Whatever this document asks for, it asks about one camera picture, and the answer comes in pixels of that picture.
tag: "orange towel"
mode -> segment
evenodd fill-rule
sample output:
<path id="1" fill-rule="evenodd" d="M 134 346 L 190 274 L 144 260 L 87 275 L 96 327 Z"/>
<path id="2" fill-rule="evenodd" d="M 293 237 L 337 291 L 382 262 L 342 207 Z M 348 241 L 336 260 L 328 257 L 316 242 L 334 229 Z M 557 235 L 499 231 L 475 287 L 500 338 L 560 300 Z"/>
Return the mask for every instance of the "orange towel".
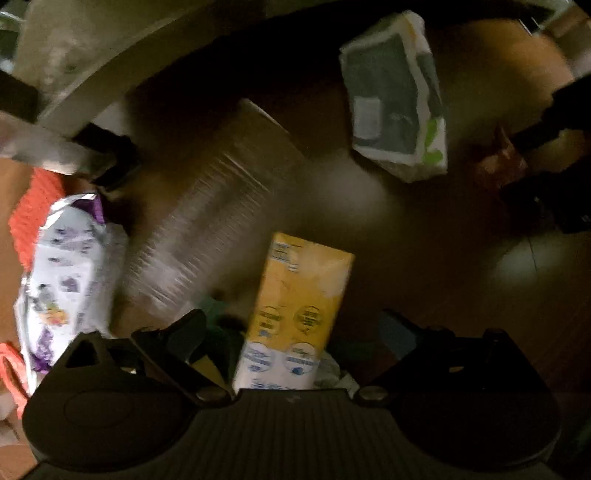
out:
<path id="1" fill-rule="evenodd" d="M 14 249 L 25 272 L 33 266 L 39 227 L 45 224 L 51 204 L 65 196 L 61 175 L 42 168 L 33 170 L 29 189 L 8 220 Z"/>

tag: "circular logo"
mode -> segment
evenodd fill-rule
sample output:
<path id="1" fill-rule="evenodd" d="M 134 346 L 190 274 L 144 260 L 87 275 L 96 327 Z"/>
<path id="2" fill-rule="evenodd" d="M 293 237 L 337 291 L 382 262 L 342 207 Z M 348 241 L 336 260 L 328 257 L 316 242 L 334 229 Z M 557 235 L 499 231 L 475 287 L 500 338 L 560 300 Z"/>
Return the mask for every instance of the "circular logo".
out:
<path id="1" fill-rule="evenodd" d="M 295 314 L 295 324 L 302 333 L 308 333 L 316 330 L 316 327 L 322 323 L 320 310 L 313 306 L 303 307 Z"/>
<path id="2" fill-rule="evenodd" d="M 262 343 L 249 343 L 242 356 L 250 372 L 266 372 L 273 365 L 273 352 Z"/>
<path id="3" fill-rule="evenodd" d="M 259 337 L 272 337 L 279 331 L 281 315 L 275 307 L 264 307 L 256 314 L 256 329 Z"/>
<path id="4" fill-rule="evenodd" d="M 284 365 L 293 375 L 309 374 L 317 365 L 316 350 L 309 343 L 294 343 L 285 355 Z"/>

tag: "clear plastic bag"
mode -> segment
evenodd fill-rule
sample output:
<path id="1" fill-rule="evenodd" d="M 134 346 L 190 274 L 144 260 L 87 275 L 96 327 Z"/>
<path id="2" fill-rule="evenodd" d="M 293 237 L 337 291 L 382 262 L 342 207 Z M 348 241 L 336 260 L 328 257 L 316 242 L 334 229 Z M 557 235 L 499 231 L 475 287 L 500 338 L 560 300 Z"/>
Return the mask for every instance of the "clear plastic bag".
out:
<path id="1" fill-rule="evenodd" d="M 126 295 L 152 314 L 174 318 L 190 298 L 207 293 L 301 159 L 289 135 L 243 100 L 214 153 L 200 159 L 191 188 L 132 259 Z"/>

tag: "cardboard box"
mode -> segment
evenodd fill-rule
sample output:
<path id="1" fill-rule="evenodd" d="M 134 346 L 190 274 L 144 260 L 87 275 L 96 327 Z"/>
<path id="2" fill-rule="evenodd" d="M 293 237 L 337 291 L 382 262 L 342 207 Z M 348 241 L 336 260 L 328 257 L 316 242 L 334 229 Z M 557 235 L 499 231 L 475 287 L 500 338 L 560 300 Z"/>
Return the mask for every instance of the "cardboard box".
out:
<path id="1" fill-rule="evenodd" d="M 311 388 L 353 255 L 276 233 L 233 387 Z"/>

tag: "ribbed plastic surface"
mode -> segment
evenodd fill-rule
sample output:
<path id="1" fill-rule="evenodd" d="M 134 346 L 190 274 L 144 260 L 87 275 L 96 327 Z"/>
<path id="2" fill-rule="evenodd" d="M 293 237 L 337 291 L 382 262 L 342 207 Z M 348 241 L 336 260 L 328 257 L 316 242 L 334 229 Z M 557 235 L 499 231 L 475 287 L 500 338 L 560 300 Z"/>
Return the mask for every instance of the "ribbed plastic surface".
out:
<path id="1" fill-rule="evenodd" d="M 558 479 L 542 464 L 507 473 L 444 465 L 407 441 L 383 409 L 345 391 L 248 390 L 227 408 L 201 411 L 187 433 L 151 462 L 113 473 L 40 465 L 26 480 Z"/>
<path id="2" fill-rule="evenodd" d="M 289 135 L 247 100 L 218 132 L 214 152 L 202 156 L 193 186 L 125 276 L 126 294 L 164 318 L 207 292 L 212 274 L 303 159 Z"/>

